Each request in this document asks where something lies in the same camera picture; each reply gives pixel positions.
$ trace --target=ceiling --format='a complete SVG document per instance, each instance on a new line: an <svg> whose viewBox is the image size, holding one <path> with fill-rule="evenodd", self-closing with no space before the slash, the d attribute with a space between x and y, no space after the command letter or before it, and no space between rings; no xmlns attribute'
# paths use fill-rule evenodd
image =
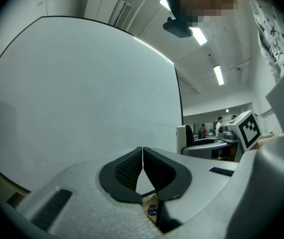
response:
<svg viewBox="0 0 284 239"><path fill-rule="evenodd" d="M127 28L143 0L125 0L134 9L127 18ZM146 0L127 31L139 36L171 58L180 77L180 89L201 93L218 88L213 67L220 65L225 84L246 83L252 60L251 32L247 14L249 4L239 3L230 16L211 18L211 23L199 23L207 43L200 46L195 37L177 38L166 32L163 24L171 16L160 0Z"/></svg>

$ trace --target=black chair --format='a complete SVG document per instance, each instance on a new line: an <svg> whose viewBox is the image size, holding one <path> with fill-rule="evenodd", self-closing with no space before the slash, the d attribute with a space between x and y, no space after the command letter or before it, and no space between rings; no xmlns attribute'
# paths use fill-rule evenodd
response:
<svg viewBox="0 0 284 239"><path fill-rule="evenodd" d="M186 125L186 146L193 146L194 145L194 136L193 130L189 125Z"/></svg>

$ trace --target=air vent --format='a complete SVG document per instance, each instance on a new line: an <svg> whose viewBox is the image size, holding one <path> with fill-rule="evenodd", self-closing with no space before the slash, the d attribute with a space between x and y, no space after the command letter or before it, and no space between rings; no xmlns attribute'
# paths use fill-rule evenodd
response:
<svg viewBox="0 0 284 239"><path fill-rule="evenodd" d="M121 28L122 27L122 25L125 22L129 12L131 11L131 9L132 9L132 5L126 3L126 5L124 6L123 10L120 13L120 16L119 16L119 18L118 18L118 20L116 22L115 27L117 27L117 28Z"/></svg>

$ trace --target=air conditioner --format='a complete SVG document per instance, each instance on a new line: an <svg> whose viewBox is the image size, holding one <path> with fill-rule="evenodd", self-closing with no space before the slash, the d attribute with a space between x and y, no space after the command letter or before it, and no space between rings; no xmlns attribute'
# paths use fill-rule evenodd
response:
<svg viewBox="0 0 284 239"><path fill-rule="evenodd" d="M88 0L84 17L122 28L131 9L122 0Z"/></svg>

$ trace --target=black rubber pad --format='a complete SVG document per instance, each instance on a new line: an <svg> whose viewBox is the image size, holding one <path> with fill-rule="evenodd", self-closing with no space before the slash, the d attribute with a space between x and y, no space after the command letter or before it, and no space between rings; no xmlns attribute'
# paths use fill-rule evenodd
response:
<svg viewBox="0 0 284 239"><path fill-rule="evenodd" d="M142 196L136 192L141 171L142 147L137 147L101 169L100 185L119 202L142 204Z"/></svg>
<svg viewBox="0 0 284 239"><path fill-rule="evenodd" d="M210 169L211 172L213 173L219 173L219 174L223 174L223 175L226 175L226 176L232 176L234 171L230 171L230 170L226 170L226 169L222 169L222 168L218 168L218 167L212 167Z"/></svg>
<svg viewBox="0 0 284 239"><path fill-rule="evenodd" d="M143 162L159 202L180 198L191 184L192 174L184 165L155 150L143 147Z"/></svg>

